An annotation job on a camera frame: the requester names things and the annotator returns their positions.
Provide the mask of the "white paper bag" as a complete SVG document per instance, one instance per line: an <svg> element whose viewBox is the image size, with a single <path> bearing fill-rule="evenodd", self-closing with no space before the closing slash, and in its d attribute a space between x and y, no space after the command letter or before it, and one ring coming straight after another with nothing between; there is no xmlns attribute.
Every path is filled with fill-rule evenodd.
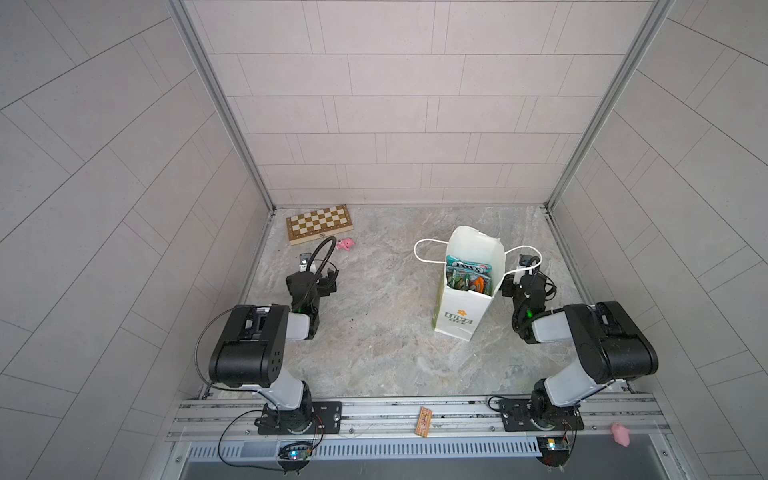
<svg viewBox="0 0 768 480"><path fill-rule="evenodd" d="M433 242L445 247L445 258L434 262L443 270L433 329L463 341L472 339L507 276L533 271L542 263L537 248L520 245L505 249L498 238L470 226L457 227L447 241L417 241L413 253L418 261L427 261L419 255L419 247Z"/></svg>

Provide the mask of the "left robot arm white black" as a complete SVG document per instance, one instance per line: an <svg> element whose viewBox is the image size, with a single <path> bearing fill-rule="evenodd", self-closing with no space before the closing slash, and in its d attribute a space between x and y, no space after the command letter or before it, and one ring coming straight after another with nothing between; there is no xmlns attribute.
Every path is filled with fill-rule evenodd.
<svg viewBox="0 0 768 480"><path fill-rule="evenodd" d="M276 429L303 431L313 422L306 382L282 369L289 340L311 340L319 328L320 299L337 291L338 270L299 271L287 277L292 305L237 305L217 340L205 379L222 391L250 390L266 400Z"/></svg>

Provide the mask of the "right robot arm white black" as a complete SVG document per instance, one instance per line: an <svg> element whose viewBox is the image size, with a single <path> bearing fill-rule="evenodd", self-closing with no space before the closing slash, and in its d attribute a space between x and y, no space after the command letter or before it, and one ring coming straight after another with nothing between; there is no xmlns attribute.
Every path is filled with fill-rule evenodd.
<svg viewBox="0 0 768 480"><path fill-rule="evenodd" d="M513 331L528 344L572 342L577 359L536 382L528 403L531 422L541 430L570 427L582 400L618 381L653 375L658 355L617 301L568 304L548 309L555 288L538 270L505 276L502 295L513 300Z"/></svg>

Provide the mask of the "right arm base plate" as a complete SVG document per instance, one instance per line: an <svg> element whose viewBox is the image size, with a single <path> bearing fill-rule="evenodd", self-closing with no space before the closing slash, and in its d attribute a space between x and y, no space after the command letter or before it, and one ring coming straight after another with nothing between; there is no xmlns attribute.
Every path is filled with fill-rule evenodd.
<svg viewBox="0 0 768 480"><path fill-rule="evenodd" d="M506 432L582 431L584 422L576 406L557 407L544 399L498 398L493 409Z"/></svg>

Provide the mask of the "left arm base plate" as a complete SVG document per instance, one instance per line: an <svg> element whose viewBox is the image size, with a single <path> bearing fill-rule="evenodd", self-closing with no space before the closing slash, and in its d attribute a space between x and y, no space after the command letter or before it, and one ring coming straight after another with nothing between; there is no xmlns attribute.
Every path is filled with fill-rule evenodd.
<svg viewBox="0 0 768 480"><path fill-rule="evenodd" d="M338 434L343 404L340 401L313 401L295 410L281 411L265 405L254 421L259 435Z"/></svg>

